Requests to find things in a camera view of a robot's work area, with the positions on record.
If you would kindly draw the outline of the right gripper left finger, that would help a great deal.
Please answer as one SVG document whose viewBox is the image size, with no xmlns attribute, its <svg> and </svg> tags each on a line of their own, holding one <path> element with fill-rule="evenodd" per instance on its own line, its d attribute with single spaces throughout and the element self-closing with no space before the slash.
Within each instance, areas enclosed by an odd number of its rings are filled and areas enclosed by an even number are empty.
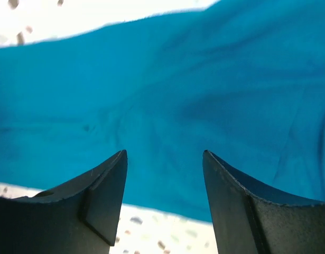
<svg viewBox="0 0 325 254">
<path fill-rule="evenodd" d="M 0 253 L 108 253 L 115 244 L 127 152 L 33 197 L 0 197 Z"/>
</svg>

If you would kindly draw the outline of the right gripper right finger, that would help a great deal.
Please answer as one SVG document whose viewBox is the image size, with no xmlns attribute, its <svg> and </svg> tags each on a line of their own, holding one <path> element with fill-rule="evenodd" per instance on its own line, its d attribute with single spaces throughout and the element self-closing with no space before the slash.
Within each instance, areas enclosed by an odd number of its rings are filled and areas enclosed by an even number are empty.
<svg viewBox="0 0 325 254">
<path fill-rule="evenodd" d="M 264 184 L 210 151 L 202 166 L 219 253 L 325 253 L 325 202 Z"/>
</svg>

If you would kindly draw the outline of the blue t shirt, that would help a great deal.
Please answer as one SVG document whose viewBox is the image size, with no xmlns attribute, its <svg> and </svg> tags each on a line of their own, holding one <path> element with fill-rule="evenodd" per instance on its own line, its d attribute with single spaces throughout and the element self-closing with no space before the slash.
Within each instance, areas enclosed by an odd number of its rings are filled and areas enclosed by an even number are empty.
<svg viewBox="0 0 325 254">
<path fill-rule="evenodd" d="M 209 221 L 202 153 L 325 201 L 325 1 L 219 1 L 0 48 L 0 182 L 128 154 L 124 202 Z"/>
</svg>

